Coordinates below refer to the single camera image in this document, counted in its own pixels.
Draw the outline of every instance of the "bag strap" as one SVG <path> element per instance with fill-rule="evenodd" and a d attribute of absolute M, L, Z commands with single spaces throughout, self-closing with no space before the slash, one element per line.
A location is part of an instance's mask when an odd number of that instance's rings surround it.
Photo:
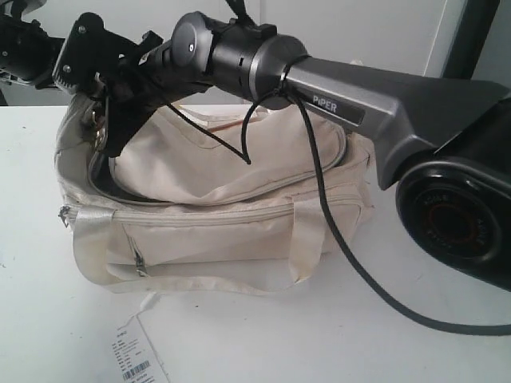
<path fill-rule="evenodd" d="M 294 222 L 291 236 L 289 269 L 292 283 L 286 290 L 309 279 L 321 258 L 326 224 L 319 199 L 298 196 L 293 199 Z M 114 293 L 140 291 L 217 290 L 250 295 L 266 295 L 276 291 L 261 290 L 247 283 L 212 276 L 140 277 L 125 281 L 108 271 L 107 251 L 112 233 L 113 209 L 83 207 L 73 230 L 73 253 L 80 272 L 92 283 Z"/>

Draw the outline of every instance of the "beige bag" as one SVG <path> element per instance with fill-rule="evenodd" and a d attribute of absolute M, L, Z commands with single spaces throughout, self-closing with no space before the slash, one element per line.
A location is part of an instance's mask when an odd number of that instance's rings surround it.
<path fill-rule="evenodd" d="M 161 109 L 121 156 L 84 140 L 91 103 L 73 99 L 55 164 L 77 265 L 114 292 L 227 290 L 265 294 L 308 279 L 337 249 L 319 206 L 298 109 L 260 110 L 248 127 L 252 165 Z M 244 113 L 185 110 L 239 147 Z M 363 176 L 370 141 L 311 114 L 328 200 L 349 240 L 372 206 Z"/>

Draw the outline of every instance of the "white table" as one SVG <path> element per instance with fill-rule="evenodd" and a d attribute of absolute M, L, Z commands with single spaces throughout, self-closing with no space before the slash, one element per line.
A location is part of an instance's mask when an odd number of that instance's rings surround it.
<path fill-rule="evenodd" d="M 109 339 L 144 298 L 94 286 L 74 265 L 53 174 L 64 112 L 0 109 L 2 382 L 115 383 Z M 436 318 L 511 322 L 511 293 L 420 251 L 398 221 L 393 191 L 370 186 L 377 213 L 353 248 L 384 287 Z M 511 381 L 511 338 L 422 328 L 383 303 L 341 256 L 275 297 L 171 294 L 141 321 L 173 383 Z"/>

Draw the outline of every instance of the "white wall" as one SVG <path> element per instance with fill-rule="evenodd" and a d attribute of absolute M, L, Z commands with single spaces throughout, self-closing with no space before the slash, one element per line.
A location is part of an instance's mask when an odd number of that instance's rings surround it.
<path fill-rule="evenodd" d="M 510 21 L 511 2 L 501 1 L 473 78 L 496 81 L 511 88 Z"/>
<path fill-rule="evenodd" d="M 274 23 L 280 33 L 298 37 L 313 56 L 347 62 L 359 59 L 364 65 L 377 68 L 439 76 L 465 0 L 246 0 L 246 3 L 256 21 Z M 149 29 L 170 37 L 179 17 L 193 10 L 226 21 L 232 16 L 224 0 L 48 0 L 29 16 L 39 19 L 49 34 L 65 36 L 82 12 L 93 11 L 105 19 L 107 29 L 138 41 Z M 66 100 L 63 95 L 18 86 L 3 89 L 11 105 Z M 193 101 L 238 100 L 216 91 L 194 97 Z"/>

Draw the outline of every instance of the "white handbag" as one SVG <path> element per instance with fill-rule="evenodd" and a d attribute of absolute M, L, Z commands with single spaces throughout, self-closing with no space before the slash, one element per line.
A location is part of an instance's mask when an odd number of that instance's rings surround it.
<path fill-rule="evenodd" d="M 308 279 L 337 249 L 319 205 L 307 131 L 296 107 L 258 111 L 252 165 L 158 110 L 121 156 L 95 150 L 75 96 L 57 135 L 55 166 L 81 273 L 113 292 L 226 290 L 266 294 Z M 185 112 L 238 147 L 245 105 Z M 328 201 L 349 241 L 372 212 L 363 179 L 372 144 L 311 114 Z"/>

